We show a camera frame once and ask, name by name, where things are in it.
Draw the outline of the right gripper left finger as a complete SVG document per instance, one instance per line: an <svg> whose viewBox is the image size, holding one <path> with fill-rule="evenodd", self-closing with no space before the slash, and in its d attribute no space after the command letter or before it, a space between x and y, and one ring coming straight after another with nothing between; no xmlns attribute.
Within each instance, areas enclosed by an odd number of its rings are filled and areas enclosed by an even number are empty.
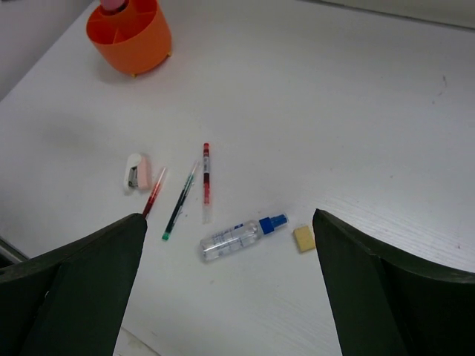
<svg viewBox="0 0 475 356"><path fill-rule="evenodd" d="M2 355L112 355L143 251L131 214L1 269Z"/></svg>

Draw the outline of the pink capped small bottle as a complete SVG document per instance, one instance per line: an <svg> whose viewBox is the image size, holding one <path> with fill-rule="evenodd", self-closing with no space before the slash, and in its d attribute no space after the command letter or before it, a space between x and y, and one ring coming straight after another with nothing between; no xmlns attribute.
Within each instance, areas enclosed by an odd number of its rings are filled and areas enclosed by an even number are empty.
<svg viewBox="0 0 475 356"><path fill-rule="evenodd" d="M100 0L100 7L106 15L113 15L124 10L127 3L127 0Z"/></svg>

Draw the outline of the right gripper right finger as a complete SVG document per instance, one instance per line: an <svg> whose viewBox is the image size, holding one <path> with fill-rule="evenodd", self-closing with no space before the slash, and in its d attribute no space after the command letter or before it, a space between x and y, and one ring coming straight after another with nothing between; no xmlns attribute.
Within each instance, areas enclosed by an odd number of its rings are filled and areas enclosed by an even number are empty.
<svg viewBox="0 0 475 356"><path fill-rule="evenodd" d="M312 220L343 355L473 355L474 274L377 240L327 211Z"/></svg>

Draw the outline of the white pink mini stapler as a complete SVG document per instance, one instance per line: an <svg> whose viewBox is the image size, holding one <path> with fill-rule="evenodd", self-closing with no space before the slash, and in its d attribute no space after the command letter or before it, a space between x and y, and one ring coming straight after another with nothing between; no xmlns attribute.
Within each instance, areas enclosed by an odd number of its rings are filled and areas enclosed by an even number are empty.
<svg viewBox="0 0 475 356"><path fill-rule="evenodd" d="M126 195L151 189L151 164L148 155L132 154L127 158L122 185Z"/></svg>

